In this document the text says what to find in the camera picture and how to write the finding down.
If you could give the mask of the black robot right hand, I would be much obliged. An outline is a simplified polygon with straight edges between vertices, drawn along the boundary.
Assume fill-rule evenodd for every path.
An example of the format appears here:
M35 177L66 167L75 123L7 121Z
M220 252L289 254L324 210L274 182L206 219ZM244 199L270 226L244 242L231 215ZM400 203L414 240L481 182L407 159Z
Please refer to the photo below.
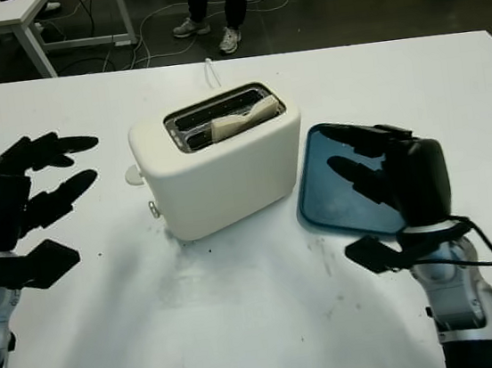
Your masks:
M434 225L451 215L447 165L437 140L384 124L330 124L319 132L336 143L350 145L354 153L383 158L377 169L338 155L328 158L327 165L351 182L355 192L395 209L406 226Z

